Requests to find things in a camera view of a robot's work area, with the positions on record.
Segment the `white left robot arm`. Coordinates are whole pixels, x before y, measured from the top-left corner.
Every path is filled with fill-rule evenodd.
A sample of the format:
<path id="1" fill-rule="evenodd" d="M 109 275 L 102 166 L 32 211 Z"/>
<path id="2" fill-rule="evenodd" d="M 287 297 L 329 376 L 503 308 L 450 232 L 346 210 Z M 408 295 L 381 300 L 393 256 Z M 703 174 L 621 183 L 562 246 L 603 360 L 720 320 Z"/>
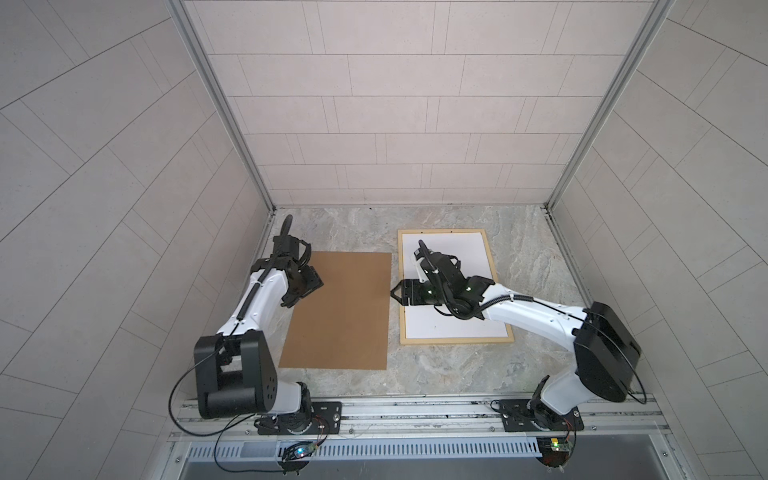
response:
<path id="1" fill-rule="evenodd" d="M 287 232 L 272 254 L 251 267 L 248 288 L 232 315 L 193 351 L 199 415 L 256 416 L 260 435 L 337 434 L 342 404 L 314 402 L 301 382 L 278 377 L 265 329 L 278 308 L 290 308 L 323 282 L 309 265 L 311 245 Z"/>

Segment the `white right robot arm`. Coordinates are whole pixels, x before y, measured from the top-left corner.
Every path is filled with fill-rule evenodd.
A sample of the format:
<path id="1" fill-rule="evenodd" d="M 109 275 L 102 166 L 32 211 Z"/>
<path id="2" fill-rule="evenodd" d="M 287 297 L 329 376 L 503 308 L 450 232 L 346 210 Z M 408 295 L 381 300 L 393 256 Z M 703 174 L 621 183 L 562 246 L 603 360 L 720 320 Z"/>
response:
<path id="1" fill-rule="evenodd" d="M 636 367 L 641 347 L 614 310 L 600 302 L 579 308 L 515 292 L 483 276 L 466 277 L 454 255 L 433 251 L 424 242 L 414 253 L 417 276 L 399 281 L 390 296 L 403 307 L 432 306 L 461 321 L 501 322 L 564 348 L 568 365 L 545 376 L 527 402 L 494 400 L 508 431 L 581 429 L 578 407 L 595 397 L 621 403 L 640 381 Z"/>

